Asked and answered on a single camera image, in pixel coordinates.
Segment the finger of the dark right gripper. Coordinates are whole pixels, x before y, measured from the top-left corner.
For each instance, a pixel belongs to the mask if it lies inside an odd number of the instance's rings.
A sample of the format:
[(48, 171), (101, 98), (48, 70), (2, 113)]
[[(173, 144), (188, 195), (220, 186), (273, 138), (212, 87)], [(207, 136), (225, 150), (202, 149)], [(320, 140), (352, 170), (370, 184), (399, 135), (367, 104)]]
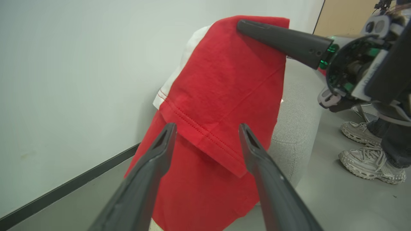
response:
[(330, 38), (250, 20), (239, 20), (237, 30), (312, 69), (319, 67), (333, 43)]

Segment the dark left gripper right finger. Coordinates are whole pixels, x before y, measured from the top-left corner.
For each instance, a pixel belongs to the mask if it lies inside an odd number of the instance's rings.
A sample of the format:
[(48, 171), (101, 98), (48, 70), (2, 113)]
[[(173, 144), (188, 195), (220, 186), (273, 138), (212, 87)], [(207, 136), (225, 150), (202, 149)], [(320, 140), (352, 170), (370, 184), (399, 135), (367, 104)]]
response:
[(314, 215), (268, 155), (251, 128), (238, 128), (242, 153), (255, 178), (267, 231), (321, 231)]

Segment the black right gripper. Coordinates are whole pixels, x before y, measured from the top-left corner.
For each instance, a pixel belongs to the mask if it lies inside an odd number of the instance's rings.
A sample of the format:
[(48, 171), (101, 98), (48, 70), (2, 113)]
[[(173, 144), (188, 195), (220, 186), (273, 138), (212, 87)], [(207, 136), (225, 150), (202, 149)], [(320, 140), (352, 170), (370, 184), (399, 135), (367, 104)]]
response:
[(397, 14), (371, 16), (358, 35), (334, 35), (318, 70), (323, 108), (376, 103), (381, 113), (410, 112), (410, 24)]

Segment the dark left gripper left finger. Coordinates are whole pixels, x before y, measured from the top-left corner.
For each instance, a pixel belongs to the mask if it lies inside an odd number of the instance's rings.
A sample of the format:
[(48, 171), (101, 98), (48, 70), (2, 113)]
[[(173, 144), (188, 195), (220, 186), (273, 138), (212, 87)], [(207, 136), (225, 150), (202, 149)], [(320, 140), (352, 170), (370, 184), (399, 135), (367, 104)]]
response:
[(177, 126), (168, 123), (138, 160), (90, 231), (148, 231), (161, 178), (168, 172)]

